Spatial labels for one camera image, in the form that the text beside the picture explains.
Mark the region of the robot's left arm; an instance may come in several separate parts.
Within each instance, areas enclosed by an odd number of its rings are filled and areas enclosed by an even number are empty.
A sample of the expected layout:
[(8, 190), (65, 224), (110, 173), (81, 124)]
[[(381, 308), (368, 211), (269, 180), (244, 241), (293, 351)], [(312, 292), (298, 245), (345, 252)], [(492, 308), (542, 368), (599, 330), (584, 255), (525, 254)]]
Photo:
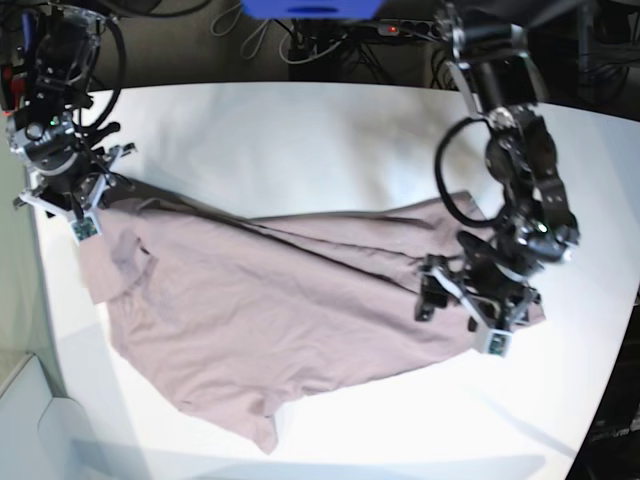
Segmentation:
[[(525, 29), (456, 1), (444, 4), (437, 22), (450, 49), (447, 67), (469, 110), (434, 156), (440, 198), (463, 227), (456, 236), (462, 253), (459, 269), (450, 257), (426, 257), (416, 318), (428, 322), (455, 301), (469, 312), (471, 329), (507, 332), (527, 322), (530, 306), (540, 300), (531, 278), (565, 262), (578, 245), (578, 222), (559, 176), (555, 142), (535, 110), (544, 83)], [(458, 208), (443, 175), (448, 145), (475, 123), (488, 129), (485, 163), (504, 199), (498, 213), (483, 220)]]

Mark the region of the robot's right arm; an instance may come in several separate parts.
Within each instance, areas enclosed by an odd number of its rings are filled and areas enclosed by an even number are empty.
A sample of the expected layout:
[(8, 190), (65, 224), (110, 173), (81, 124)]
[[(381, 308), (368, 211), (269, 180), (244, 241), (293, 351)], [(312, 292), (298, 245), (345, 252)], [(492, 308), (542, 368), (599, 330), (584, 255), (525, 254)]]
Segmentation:
[(99, 144), (120, 129), (107, 118), (121, 84), (91, 124), (83, 124), (81, 114), (93, 105), (89, 89), (104, 32), (115, 40), (117, 79), (124, 79), (122, 33), (98, 1), (50, 1), (45, 8), (24, 6), (20, 14), (22, 43), (1, 66), (1, 109), (10, 151), (38, 182), (15, 203), (81, 219), (116, 182), (110, 172), (115, 156)]

